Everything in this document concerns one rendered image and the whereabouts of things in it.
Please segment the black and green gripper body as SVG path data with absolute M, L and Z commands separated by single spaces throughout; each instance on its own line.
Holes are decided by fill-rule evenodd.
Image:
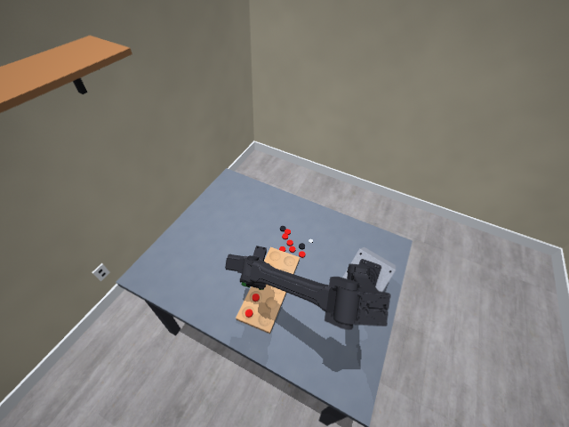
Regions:
M 241 283 L 241 282 L 244 283 L 244 280 L 240 278 L 240 283 Z M 255 283 L 255 282 L 254 282 L 254 284 L 246 284 L 246 285 L 247 285 L 247 286 L 251 286 L 251 287 L 256 287 L 256 288 L 259 288 L 259 289 L 264 289 L 264 287 L 266 287 L 266 284 L 263 284 L 263 283 Z

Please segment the tan tray with round pockets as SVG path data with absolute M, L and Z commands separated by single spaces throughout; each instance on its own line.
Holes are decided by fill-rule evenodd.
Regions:
M 264 262 L 269 263 L 276 269 L 294 274 L 299 260 L 300 257 L 298 256 L 270 247 Z M 254 294 L 260 296 L 257 302 L 252 300 Z M 285 294 L 286 292 L 269 285 L 266 285 L 264 290 L 251 287 L 236 316 L 236 320 L 270 334 Z M 253 315 L 250 318 L 245 315 L 247 310 L 252 310 Z

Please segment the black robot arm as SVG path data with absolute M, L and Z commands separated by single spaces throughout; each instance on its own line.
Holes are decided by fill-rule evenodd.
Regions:
M 263 283 L 314 303 L 325 311 L 325 321 L 339 328 L 387 326 L 390 294 L 376 288 L 379 264 L 364 259 L 349 264 L 347 278 L 330 277 L 325 285 L 272 267 L 264 262 L 266 253 L 267 247 L 256 246 L 253 256 L 229 254 L 225 269 L 242 273 L 246 284 Z

